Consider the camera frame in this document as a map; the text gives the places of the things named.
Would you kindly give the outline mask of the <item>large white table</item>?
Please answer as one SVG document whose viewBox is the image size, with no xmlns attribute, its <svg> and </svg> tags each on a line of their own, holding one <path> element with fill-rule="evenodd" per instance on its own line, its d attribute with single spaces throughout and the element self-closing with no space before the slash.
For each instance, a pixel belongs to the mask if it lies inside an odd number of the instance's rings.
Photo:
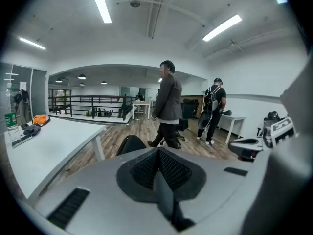
<svg viewBox="0 0 313 235">
<path fill-rule="evenodd" d="M 103 160 L 100 133 L 104 125 L 51 118 L 40 132 L 13 148 L 8 132 L 4 133 L 8 159 L 15 179 L 27 202 L 34 206 L 40 193 L 69 161 L 89 142 L 97 160 Z"/>
</svg>

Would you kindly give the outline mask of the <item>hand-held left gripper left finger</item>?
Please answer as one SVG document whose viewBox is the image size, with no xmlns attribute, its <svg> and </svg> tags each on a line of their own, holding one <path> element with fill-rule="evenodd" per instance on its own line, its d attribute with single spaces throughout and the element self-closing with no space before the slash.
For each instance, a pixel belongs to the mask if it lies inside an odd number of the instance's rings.
<svg viewBox="0 0 313 235">
<path fill-rule="evenodd" d="M 93 163 L 51 187 L 35 210 L 48 217 L 76 188 L 89 191 L 82 206 L 66 226 L 73 235 L 175 235 L 176 229 L 155 203 L 134 201 L 117 183 L 117 170 L 149 149 L 133 151 Z"/>
</svg>

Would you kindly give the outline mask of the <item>gray oval shell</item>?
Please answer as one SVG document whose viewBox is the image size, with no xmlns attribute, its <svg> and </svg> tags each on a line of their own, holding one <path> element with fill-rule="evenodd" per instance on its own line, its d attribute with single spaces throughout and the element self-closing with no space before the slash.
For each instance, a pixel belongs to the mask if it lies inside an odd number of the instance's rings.
<svg viewBox="0 0 313 235">
<path fill-rule="evenodd" d="M 204 130 L 210 124 L 212 118 L 211 111 L 203 111 L 198 119 L 198 129 Z"/>
</svg>

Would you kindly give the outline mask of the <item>ceiling tube light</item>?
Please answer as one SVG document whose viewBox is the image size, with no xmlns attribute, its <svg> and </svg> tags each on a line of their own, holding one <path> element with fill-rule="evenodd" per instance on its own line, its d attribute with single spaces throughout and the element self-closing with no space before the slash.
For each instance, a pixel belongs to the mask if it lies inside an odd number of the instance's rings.
<svg viewBox="0 0 313 235">
<path fill-rule="evenodd" d="M 204 41 L 208 42 L 208 41 L 212 40 L 213 38 L 215 38 L 217 35 L 223 33 L 224 31 L 226 31 L 227 29 L 231 28 L 232 26 L 234 26 L 235 24 L 237 24 L 241 21 L 242 21 L 242 18 L 238 14 L 236 14 L 233 17 L 231 17 L 230 19 L 223 22 L 218 27 L 214 28 L 211 32 L 206 34 L 202 39 Z"/>
<path fill-rule="evenodd" d="M 105 0 L 95 0 L 101 18 L 105 24 L 112 22 Z"/>
<path fill-rule="evenodd" d="M 19 40 L 20 40 L 21 42 L 23 42 L 23 43 L 29 44 L 29 45 L 34 46 L 34 47 L 36 47 L 36 48 L 39 48 L 39 49 L 42 49 L 42 50 L 45 50 L 45 49 L 46 49 L 44 46 L 42 46 L 42 45 L 40 45 L 40 44 L 37 44 L 37 43 L 35 43 L 35 42 L 32 42 L 32 41 L 30 41 L 30 40 L 28 40 L 28 39 L 25 39 L 25 38 L 23 38 L 23 37 L 20 37 Z"/>
</svg>

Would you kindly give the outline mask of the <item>orange bag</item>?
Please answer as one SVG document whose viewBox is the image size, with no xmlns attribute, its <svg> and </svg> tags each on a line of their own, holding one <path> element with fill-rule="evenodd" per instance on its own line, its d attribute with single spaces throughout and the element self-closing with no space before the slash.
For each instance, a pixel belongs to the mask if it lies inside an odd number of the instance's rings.
<svg viewBox="0 0 313 235">
<path fill-rule="evenodd" d="M 35 115 L 32 124 L 35 126 L 43 127 L 50 123 L 50 117 L 46 114 Z"/>
</svg>

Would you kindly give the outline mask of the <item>green label bottle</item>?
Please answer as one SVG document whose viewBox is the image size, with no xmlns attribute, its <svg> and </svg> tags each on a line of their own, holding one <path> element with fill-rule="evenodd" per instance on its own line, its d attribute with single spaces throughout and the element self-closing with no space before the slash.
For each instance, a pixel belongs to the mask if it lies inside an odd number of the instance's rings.
<svg viewBox="0 0 313 235">
<path fill-rule="evenodd" d="M 10 140 L 11 142 L 14 142 L 20 137 L 19 128 L 16 122 L 16 113 L 6 113 L 4 117 Z"/>
</svg>

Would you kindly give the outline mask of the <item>black office chair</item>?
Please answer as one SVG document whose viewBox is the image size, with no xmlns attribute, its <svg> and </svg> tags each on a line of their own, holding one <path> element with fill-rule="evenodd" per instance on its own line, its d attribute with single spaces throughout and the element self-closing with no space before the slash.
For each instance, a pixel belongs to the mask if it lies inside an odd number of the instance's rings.
<svg viewBox="0 0 313 235">
<path fill-rule="evenodd" d="M 191 118 L 198 104 L 199 103 L 196 102 L 195 100 L 189 99 L 184 99 L 183 102 L 181 103 L 182 118 L 179 120 L 178 125 L 175 126 L 175 135 L 179 149 L 181 149 L 181 143 L 179 141 L 179 138 L 182 139 L 182 141 L 185 141 L 185 136 L 182 136 L 180 134 L 180 131 L 182 132 L 189 127 L 188 120 L 189 118 Z"/>
</svg>

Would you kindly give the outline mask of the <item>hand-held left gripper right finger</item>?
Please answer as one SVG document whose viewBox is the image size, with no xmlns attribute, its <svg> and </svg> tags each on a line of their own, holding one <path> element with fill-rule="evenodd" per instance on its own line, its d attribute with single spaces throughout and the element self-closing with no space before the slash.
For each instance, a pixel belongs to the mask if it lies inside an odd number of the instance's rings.
<svg viewBox="0 0 313 235">
<path fill-rule="evenodd" d="M 245 202 L 239 188 L 251 166 L 157 151 L 157 235 L 240 235 Z"/>
</svg>

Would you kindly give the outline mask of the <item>small white table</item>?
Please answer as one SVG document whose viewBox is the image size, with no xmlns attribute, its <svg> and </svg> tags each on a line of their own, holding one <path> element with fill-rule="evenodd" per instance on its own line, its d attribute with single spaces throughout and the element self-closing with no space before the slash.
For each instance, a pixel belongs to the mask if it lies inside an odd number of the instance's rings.
<svg viewBox="0 0 313 235">
<path fill-rule="evenodd" d="M 241 123 L 239 132 L 237 134 L 237 138 L 241 137 L 242 129 L 243 129 L 243 126 L 244 126 L 244 123 L 245 123 L 245 119 L 246 119 L 245 117 L 239 117 L 239 116 L 234 116 L 234 115 L 225 115 L 225 114 L 221 115 L 221 120 L 220 120 L 219 125 L 218 125 L 218 129 L 219 130 L 221 130 L 221 123 L 224 120 L 230 121 L 229 130 L 228 130 L 228 134 L 227 134 L 227 137 L 226 137 L 226 140 L 225 140 L 225 144 L 229 143 L 230 137 L 231 137 L 234 125 L 235 125 L 235 122 L 237 122 L 237 121 L 239 121 Z"/>
</svg>

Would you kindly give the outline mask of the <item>black folding chair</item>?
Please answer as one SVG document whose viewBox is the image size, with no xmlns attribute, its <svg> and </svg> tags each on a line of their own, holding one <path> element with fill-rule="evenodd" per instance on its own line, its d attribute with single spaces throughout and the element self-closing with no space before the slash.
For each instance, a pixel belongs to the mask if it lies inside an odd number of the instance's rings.
<svg viewBox="0 0 313 235">
<path fill-rule="evenodd" d="M 136 135 L 128 135 L 120 145 L 116 156 L 120 156 L 122 154 L 130 153 L 136 150 L 144 149 L 146 145 L 143 141 Z"/>
</svg>

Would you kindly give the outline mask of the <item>black metal railing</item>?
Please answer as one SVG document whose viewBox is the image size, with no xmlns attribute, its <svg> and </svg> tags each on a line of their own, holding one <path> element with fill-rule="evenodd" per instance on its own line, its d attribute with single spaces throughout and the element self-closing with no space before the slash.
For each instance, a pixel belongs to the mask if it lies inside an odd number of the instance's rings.
<svg viewBox="0 0 313 235">
<path fill-rule="evenodd" d="M 48 98 L 49 112 L 67 117 L 114 118 L 125 120 L 132 110 L 135 97 L 107 95 L 52 96 Z"/>
</svg>

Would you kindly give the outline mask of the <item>wooden top table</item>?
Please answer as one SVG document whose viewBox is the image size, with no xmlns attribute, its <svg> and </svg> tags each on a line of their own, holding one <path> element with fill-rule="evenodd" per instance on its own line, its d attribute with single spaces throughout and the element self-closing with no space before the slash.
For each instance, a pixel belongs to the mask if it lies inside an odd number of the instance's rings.
<svg viewBox="0 0 313 235">
<path fill-rule="evenodd" d="M 150 119 L 150 103 L 143 101 L 134 101 L 132 103 L 132 120 L 134 120 L 134 113 L 137 106 L 145 106 L 145 115 L 147 116 L 147 120 Z"/>
</svg>

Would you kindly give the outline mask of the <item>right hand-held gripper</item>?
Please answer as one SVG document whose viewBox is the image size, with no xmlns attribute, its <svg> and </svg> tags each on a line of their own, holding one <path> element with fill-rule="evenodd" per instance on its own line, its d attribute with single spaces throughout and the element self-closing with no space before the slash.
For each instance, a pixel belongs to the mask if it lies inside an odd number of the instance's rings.
<svg viewBox="0 0 313 235">
<path fill-rule="evenodd" d="M 279 142 L 295 135 L 292 119 L 287 115 L 280 118 L 276 111 L 264 118 L 261 138 L 240 138 L 231 141 L 228 149 L 242 161 L 254 161 L 263 148 L 274 148 Z"/>
</svg>

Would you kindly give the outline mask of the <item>black remote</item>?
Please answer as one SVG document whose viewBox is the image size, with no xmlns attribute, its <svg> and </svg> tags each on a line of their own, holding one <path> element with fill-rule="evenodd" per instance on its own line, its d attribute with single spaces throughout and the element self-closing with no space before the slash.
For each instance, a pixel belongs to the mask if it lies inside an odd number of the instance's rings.
<svg viewBox="0 0 313 235">
<path fill-rule="evenodd" d="M 12 148 L 18 147 L 19 145 L 25 143 L 26 141 L 32 139 L 33 136 L 31 134 L 28 135 L 22 135 L 18 139 L 14 140 L 12 142 Z"/>
</svg>

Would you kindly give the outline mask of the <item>gray door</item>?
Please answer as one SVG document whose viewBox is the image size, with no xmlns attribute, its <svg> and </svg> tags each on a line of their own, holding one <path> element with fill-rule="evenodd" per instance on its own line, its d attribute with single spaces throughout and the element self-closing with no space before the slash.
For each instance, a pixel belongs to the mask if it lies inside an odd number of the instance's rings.
<svg viewBox="0 0 313 235">
<path fill-rule="evenodd" d="M 31 108 L 32 114 L 46 114 L 45 105 L 46 71 L 33 69 L 31 81 Z"/>
</svg>

